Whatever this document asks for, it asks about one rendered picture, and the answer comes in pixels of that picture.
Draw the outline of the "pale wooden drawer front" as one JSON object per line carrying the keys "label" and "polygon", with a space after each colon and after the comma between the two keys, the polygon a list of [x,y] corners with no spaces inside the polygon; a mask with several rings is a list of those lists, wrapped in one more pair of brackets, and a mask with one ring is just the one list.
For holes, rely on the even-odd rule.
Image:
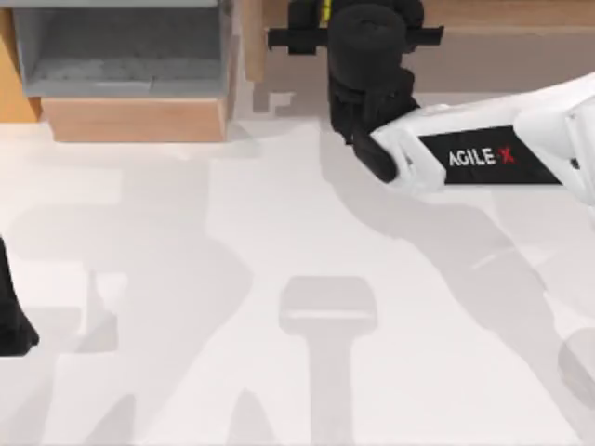
{"label": "pale wooden drawer front", "polygon": [[43,98],[58,142],[193,143],[226,139],[229,101],[221,98]]}

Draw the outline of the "wooden cupboard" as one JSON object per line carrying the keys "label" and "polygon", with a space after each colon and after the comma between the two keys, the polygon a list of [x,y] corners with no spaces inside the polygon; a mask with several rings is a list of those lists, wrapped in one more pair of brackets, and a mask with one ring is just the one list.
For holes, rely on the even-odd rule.
{"label": "wooden cupboard", "polygon": [[[403,57],[415,77],[414,92],[502,92],[537,87],[595,70],[595,0],[422,0],[425,26],[443,26],[439,46],[421,46]],[[302,81],[319,64],[327,101],[326,51],[292,56],[268,48],[270,28],[287,24],[289,0],[231,0],[231,95],[235,61],[257,89]],[[0,123],[45,118],[41,102],[22,86],[16,31],[0,6]]]}

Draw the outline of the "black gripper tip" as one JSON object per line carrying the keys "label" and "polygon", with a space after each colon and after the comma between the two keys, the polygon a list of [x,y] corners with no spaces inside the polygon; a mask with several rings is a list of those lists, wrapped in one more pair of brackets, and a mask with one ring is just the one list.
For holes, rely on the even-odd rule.
{"label": "black gripper tip", "polygon": [[6,244],[0,237],[0,358],[25,356],[39,341],[17,298]]}

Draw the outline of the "grey pierced drawer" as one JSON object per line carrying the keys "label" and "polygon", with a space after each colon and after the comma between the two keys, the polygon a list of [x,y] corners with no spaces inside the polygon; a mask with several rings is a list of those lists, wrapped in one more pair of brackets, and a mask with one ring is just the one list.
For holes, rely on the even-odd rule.
{"label": "grey pierced drawer", "polygon": [[0,0],[30,98],[230,98],[231,0]]}

